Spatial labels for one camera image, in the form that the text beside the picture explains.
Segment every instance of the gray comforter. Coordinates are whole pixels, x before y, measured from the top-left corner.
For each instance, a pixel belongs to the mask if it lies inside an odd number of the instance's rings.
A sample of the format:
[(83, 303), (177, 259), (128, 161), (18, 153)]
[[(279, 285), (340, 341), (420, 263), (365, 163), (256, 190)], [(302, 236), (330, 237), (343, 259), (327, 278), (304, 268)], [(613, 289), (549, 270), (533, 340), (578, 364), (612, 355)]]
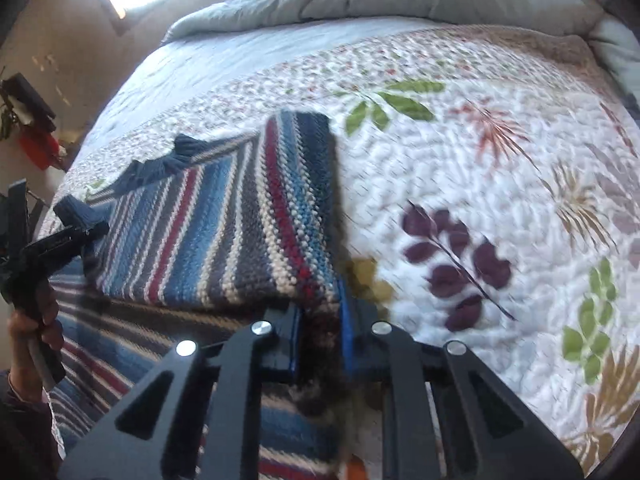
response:
[(606, 9), (606, 0), (227, 0), (176, 22), (164, 43), (199, 32), (238, 32), (361, 16), (510, 25), (553, 36), (583, 37), (623, 94), (640, 102), (640, 44)]

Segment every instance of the knitted blanket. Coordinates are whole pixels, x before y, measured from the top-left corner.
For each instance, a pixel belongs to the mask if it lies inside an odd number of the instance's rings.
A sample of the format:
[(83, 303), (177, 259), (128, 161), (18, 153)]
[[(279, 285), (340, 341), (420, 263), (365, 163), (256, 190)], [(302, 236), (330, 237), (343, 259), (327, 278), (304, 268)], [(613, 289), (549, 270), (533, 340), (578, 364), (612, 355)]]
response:
[[(294, 112), (258, 135), (178, 136), (169, 155), (132, 163), (87, 204), (69, 196), (56, 205), (65, 224), (110, 224), (51, 280), (68, 370), (52, 402), (67, 449), (175, 342), (225, 340), (273, 298), (303, 308), (301, 368), (306, 380), (321, 377), (338, 329), (329, 138), (325, 116)], [(335, 428), (303, 418), (291, 395), (264, 393), (261, 470), (270, 476), (288, 476), (283, 454), (335, 456)]]

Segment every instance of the green leaf print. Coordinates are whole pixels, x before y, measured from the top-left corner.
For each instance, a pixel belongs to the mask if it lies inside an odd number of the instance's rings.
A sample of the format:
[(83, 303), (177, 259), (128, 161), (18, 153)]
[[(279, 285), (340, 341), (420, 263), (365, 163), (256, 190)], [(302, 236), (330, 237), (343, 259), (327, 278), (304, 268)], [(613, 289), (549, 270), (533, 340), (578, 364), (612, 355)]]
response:
[(379, 92), (378, 95), (396, 112), (406, 115), (414, 121), (431, 121), (434, 117), (426, 106), (408, 97), (387, 94), (385, 92)]
[(613, 318), (612, 302), (618, 296), (613, 283), (611, 264), (603, 258), (598, 266), (589, 272), (589, 291), (578, 310), (580, 332), (565, 326), (562, 333), (562, 356), (574, 363), (580, 363), (584, 371), (584, 381), (593, 384), (600, 375), (601, 358), (611, 345), (604, 327)]
[(600, 295), (600, 273), (595, 267), (589, 273), (589, 286), (594, 294)]
[(373, 123), (376, 125), (377, 129), (379, 129), (381, 132), (384, 132), (386, 130), (386, 127), (389, 124), (389, 116), (378, 103), (373, 103), (371, 118), (373, 119)]
[(367, 102), (360, 101), (344, 121), (344, 129), (347, 132), (348, 137), (351, 137), (351, 135), (353, 135), (353, 133), (360, 127), (366, 116)]
[(602, 305), (602, 313), (600, 314), (600, 319), (598, 322), (605, 326), (613, 317), (613, 306), (609, 301), (605, 301)]
[(584, 365), (584, 382), (593, 384), (600, 373), (600, 358), (591, 354)]
[(591, 351), (598, 357), (602, 357), (607, 348), (609, 348), (609, 343), (611, 343), (609, 336), (604, 332), (598, 332), (593, 343), (591, 343)]
[(418, 92), (425, 94), (427, 92), (442, 92), (444, 83), (435, 81), (427, 81), (425, 79), (405, 79), (386, 86), (389, 90), (399, 90), (401, 92)]
[(600, 281), (605, 286), (611, 283), (611, 264), (606, 258), (600, 262)]
[(580, 330), (585, 339), (591, 337), (593, 331), (596, 328), (596, 318), (593, 315), (593, 310), (586, 310), (580, 313)]
[(580, 332), (567, 326), (564, 327), (563, 331), (562, 357), (567, 361), (580, 361), (582, 356), (582, 346), (584, 345), (584, 340), (582, 339)]

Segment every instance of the finger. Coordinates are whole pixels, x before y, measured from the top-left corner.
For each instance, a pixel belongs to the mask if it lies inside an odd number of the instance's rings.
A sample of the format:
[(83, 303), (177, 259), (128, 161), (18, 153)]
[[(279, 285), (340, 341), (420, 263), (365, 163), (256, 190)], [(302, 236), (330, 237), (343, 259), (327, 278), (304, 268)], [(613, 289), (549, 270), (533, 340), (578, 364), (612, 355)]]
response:
[(12, 337), (23, 337), (35, 332), (38, 329), (38, 323), (25, 313), (14, 310), (7, 321), (7, 328)]
[(62, 325), (58, 320), (45, 327), (42, 331), (42, 341), (48, 344), (51, 348), (59, 351), (65, 342), (62, 336)]
[(36, 287), (36, 303), (42, 315), (42, 322), (45, 325), (51, 324), (58, 316), (58, 302), (56, 296), (49, 285), (49, 282), (42, 281)]

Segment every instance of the red object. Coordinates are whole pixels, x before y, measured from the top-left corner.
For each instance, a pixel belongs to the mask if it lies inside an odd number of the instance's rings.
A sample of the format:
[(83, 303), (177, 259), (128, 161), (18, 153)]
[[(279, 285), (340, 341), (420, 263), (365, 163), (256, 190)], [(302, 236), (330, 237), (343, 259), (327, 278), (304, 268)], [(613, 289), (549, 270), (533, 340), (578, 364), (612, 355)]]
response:
[(58, 153), (60, 146), (56, 139), (45, 130), (36, 126), (23, 125), (18, 139), (24, 153), (39, 170), (46, 170), (49, 166), (60, 166)]

